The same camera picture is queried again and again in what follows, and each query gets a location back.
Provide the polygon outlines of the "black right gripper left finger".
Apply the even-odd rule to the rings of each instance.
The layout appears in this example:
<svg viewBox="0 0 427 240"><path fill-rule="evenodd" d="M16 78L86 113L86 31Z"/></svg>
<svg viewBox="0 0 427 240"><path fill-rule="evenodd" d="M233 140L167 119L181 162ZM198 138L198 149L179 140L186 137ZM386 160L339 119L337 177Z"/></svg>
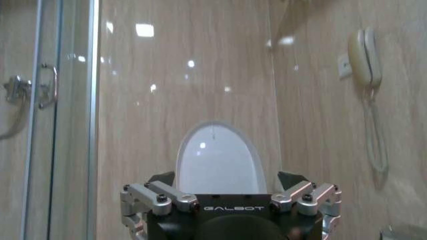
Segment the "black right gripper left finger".
<svg viewBox="0 0 427 240"><path fill-rule="evenodd" d="M167 216L177 209L183 213L198 211L195 194L179 191L174 185L175 172L155 174L145 184L126 184L121 192L122 224L129 228L134 240L149 238L145 230L147 213Z"/></svg>

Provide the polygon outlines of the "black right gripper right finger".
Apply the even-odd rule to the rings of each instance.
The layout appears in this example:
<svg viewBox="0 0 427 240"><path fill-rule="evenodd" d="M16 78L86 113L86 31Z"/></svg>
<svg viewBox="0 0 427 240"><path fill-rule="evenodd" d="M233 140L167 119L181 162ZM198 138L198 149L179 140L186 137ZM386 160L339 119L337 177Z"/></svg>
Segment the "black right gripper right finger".
<svg viewBox="0 0 427 240"><path fill-rule="evenodd" d="M281 171L282 191L270 198L270 218L286 240L329 240L342 219L342 190Z"/></svg>

